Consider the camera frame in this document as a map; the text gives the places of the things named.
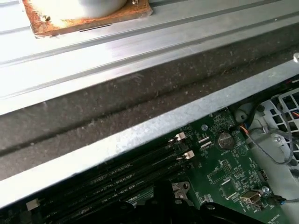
green circuit board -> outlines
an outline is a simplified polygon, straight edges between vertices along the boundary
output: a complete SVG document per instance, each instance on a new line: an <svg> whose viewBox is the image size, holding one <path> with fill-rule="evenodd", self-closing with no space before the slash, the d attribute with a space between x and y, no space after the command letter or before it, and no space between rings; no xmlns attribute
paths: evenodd
<svg viewBox="0 0 299 224"><path fill-rule="evenodd" d="M187 196L196 208L199 209L206 202L215 202L266 224L288 224L281 207L267 203L267 198L273 194L271 189L260 198L259 206L241 199L246 193L254 193L254 190L268 187L268 184L261 178L264 173L261 173L263 171L255 162L243 134L240 131L228 130L235 125L231 112L225 109L142 147L149 150L178 133L184 133L186 138L181 143L175 143L175 147L188 148L195 156L190 159L192 169L175 182L189 181L191 188ZM223 132L229 133L234 140L234 145L229 150L217 144L219 133ZM141 198L150 197L151 194L152 189L148 189L129 201L134 203Z"/></svg>

gray cable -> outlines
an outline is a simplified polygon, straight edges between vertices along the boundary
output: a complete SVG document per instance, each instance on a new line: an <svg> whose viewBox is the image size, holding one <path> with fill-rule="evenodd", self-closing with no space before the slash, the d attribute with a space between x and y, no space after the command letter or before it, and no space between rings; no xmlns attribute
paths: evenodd
<svg viewBox="0 0 299 224"><path fill-rule="evenodd" d="M290 155L288 157L287 160L285 160L284 162L278 162L276 161L275 159L273 159L273 157L268 154L262 147L260 147L260 145L251 137L251 135L249 133L246 133L247 137L252 141L252 143L259 149L261 150L266 156L268 156L275 164L278 164L278 165L285 165L285 164L288 164L292 158L293 158L293 155L294 155L294 145L293 145L293 139L292 139L292 133L291 133L291 127L289 125L289 122L285 116L285 113L282 111L282 108L280 108L280 105L278 105L278 110L280 111L281 113L281 117L282 119L284 120L285 122L285 125L286 125L286 129L288 130L288 139L290 141Z"/></svg>
<svg viewBox="0 0 299 224"><path fill-rule="evenodd" d="M250 130L249 130L249 133L250 133L250 134L253 134L253 133L257 133L257 134L266 134L265 131L264 131L262 128L260 128L260 127L256 127L256 128L252 128L252 129L250 129ZM286 139L289 138L288 133L283 132L283 131L281 131L281 130L279 130L279 129L269 129L269 132L268 132L268 133L278 134L278 135L280 135L280 136L282 136L282 137L284 137L284 138L286 138ZM294 137L294 136L292 135L292 139L293 139L293 143L295 143L295 144L299 144L299 138Z"/></svg>
<svg viewBox="0 0 299 224"><path fill-rule="evenodd" d="M299 198L296 199L290 199L290 200L285 200L285 203L298 203L299 202Z"/></svg>
<svg viewBox="0 0 299 224"><path fill-rule="evenodd" d="M264 153L266 156L268 156L275 164L278 165L285 165L288 164L290 161L285 161L285 162L277 162L275 159L273 159L273 157L267 153L262 147L260 147L260 145L251 137L250 134L246 133L247 137L252 141L252 143L259 149L261 150L262 153Z"/></svg>
<svg viewBox="0 0 299 224"><path fill-rule="evenodd" d="M289 139L288 133L283 132L283 131L278 130L278 129L270 129L269 133L278 134L278 135L280 135L280 136L282 136L282 137L284 137L286 139ZM292 135L292 140L293 140L293 143L299 144L299 139L296 138L296 137L294 137L293 135Z"/></svg>
<svg viewBox="0 0 299 224"><path fill-rule="evenodd" d="M290 142L290 155L289 155L289 158L285 162L289 163L292 160L293 156L294 156L294 144L293 144L292 131L291 131L289 121L286 118L286 115L282 110L282 105L277 105L277 109L281 113L282 120L285 122L285 126L286 126L286 129L288 131L288 140Z"/></svg>

motherboard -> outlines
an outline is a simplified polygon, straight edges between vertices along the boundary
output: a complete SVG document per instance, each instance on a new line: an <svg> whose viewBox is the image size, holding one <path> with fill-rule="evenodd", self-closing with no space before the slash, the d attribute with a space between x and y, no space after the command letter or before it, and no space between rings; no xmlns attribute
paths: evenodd
<svg viewBox="0 0 299 224"><path fill-rule="evenodd" d="M215 202L267 224L288 223L280 206L268 203L273 194L235 120L223 110L181 128L195 157L187 171L188 198L199 208Z"/></svg>
<svg viewBox="0 0 299 224"><path fill-rule="evenodd" d="M170 180L175 197L196 208L214 202L266 224L287 224L267 174L259 168L223 109L129 153L32 195L0 212L0 224L67 224L111 204L134 206L152 197L152 186Z"/></svg>

orange wire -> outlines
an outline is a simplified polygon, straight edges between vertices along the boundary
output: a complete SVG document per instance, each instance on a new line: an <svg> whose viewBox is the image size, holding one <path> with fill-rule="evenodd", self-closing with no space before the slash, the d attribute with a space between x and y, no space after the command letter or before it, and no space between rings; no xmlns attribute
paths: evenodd
<svg viewBox="0 0 299 224"><path fill-rule="evenodd" d="M299 113L296 113L295 111L293 111L292 113L299 117Z"/></svg>
<svg viewBox="0 0 299 224"><path fill-rule="evenodd" d="M249 134L249 132L247 131L247 129L246 129L245 127L243 127L243 126L240 126L240 128L242 128L242 129L243 129L243 131L244 131L246 134Z"/></svg>

aluminum rail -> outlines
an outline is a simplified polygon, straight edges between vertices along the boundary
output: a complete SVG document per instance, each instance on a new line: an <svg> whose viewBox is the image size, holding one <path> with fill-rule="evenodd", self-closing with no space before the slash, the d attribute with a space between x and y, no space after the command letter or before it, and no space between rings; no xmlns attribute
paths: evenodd
<svg viewBox="0 0 299 224"><path fill-rule="evenodd" d="M298 71L298 63L293 60L286 62L125 131L9 177L0 182L0 208L292 78Z"/></svg>
<svg viewBox="0 0 299 224"><path fill-rule="evenodd" d="M0 115L299 22L297 0L150 0L148 18L36 40L0 0Z"/></svg>

